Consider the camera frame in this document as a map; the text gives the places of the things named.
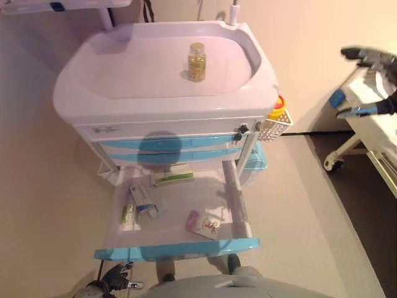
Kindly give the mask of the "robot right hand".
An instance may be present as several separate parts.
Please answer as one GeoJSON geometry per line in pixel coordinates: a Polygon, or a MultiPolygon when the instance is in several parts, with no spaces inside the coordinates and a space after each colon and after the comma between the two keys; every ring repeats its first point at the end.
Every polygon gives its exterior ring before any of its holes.
{"type": "MultiPolygon", "coordinates": [[[[341,55],[347,60],[355,60],[359,68],[368,68],[386,75],[386,79],[396,86],[396,54],[364,47],[343,47],[341,55]]],[[[357,116],[367,117],[370,115],[393,115],[396,113],[396,91],[386,99],[378,102],[361,104],[339,111],[337,119],[346,119],[357,116]]]]}

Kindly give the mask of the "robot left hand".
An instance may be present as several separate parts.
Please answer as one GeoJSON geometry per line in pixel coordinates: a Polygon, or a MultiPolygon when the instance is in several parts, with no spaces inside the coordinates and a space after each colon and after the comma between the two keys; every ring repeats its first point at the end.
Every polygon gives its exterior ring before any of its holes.
{"type": "Polygon", "coordinates": [[[98,282],[103,288],[105,295],[110,296],[114,291],[122,291],[125,289],[142,290],[144,283],[141,281],[130,281],[129,272],[133,263],[119,263],[108,270],[98,282]]]}

